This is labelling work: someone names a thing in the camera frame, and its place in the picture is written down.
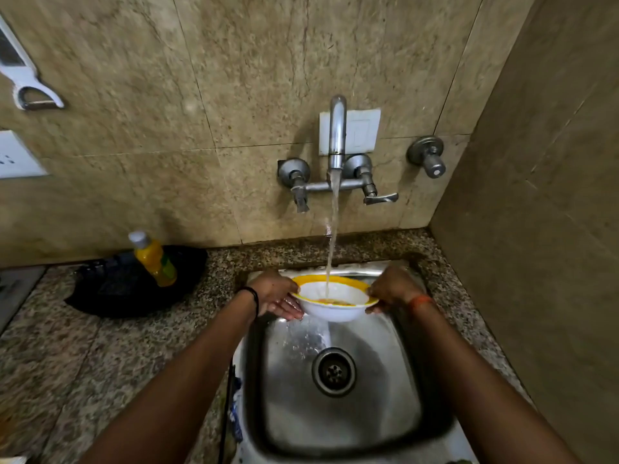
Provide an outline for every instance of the green bottle label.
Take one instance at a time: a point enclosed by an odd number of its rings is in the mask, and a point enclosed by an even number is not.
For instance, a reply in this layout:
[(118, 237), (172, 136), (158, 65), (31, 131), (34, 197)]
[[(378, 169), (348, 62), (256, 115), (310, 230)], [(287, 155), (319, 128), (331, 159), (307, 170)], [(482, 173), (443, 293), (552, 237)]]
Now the green bottle label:
[(167, 276), (170, 280), (176, 277), (176, 269), (174, 265), (170, 262), (170, 259), (166, 254), (161, 257), (161, 271)]

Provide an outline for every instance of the drain hole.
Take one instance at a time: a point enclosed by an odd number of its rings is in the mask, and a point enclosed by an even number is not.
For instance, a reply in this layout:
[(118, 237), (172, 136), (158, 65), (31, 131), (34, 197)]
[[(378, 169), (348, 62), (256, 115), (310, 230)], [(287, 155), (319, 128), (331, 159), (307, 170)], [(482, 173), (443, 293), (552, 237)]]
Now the drain hole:
[(355, 362), (341, 348), (326, 348), (314, 359), (312, 376), (323, 393), (331, 397), (342, 397), (355, 385)]

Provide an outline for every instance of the hand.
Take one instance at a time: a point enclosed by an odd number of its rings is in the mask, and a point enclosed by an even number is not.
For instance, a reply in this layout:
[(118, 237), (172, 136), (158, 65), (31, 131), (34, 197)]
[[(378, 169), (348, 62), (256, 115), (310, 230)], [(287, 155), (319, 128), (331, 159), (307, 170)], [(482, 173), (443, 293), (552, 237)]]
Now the hand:
[[(412, 277), (397, 265), (389, 265), (368, 289), (368, 294), (379, 298), (387, 304), (396, 302), (408, 303), (415, 296), (423, 295), (422, 288), (416, 284)], [(380, 312), (383, 305), (374, 305), (367, 308), (366, 312)]]
[(301, 306), (289, 294), (299, 291), (299, 286), (287, 276), (282, 276), (273, 269), (265, 270), (248, 286), (258, 293), (260, 300), (259, 316), (270, 311), (286, 320), (303, 318)]

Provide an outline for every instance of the granite countertop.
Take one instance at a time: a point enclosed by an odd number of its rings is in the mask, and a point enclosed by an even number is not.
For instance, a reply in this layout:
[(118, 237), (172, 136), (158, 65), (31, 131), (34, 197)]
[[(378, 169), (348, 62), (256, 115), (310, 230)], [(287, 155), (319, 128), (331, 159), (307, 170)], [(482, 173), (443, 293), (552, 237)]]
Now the granite countertop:
[[(206, 326), (241, 276), (264, 267), (324, 265), (325, 238), (209, 250), (191, 296), (142, 319), (109, 320), (64, 303), (71, 266), (50, 267), (0, 336), (0, 456), (73, 463), (172, 356)], [(449, 321), (517, 390), (524, 390), (426, 229), (342, 236), (334, 264), (413, 260)], [(226, 378), (188, 462), (216, 463)]]

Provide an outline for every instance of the food residue in bowl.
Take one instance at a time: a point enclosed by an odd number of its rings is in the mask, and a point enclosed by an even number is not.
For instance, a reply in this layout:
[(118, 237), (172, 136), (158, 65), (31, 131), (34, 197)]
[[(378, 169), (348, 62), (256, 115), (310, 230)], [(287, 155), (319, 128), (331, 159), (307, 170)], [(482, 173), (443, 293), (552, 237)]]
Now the food residue in bowl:
[(334, 304), (336, 306), (354, 306), (354, 304), (352, 303), (346, 303), (345, 301), (340, 301), (339, 299), (333, 298), (321, 298), (317, 299), (316, 301), (324, 304)]

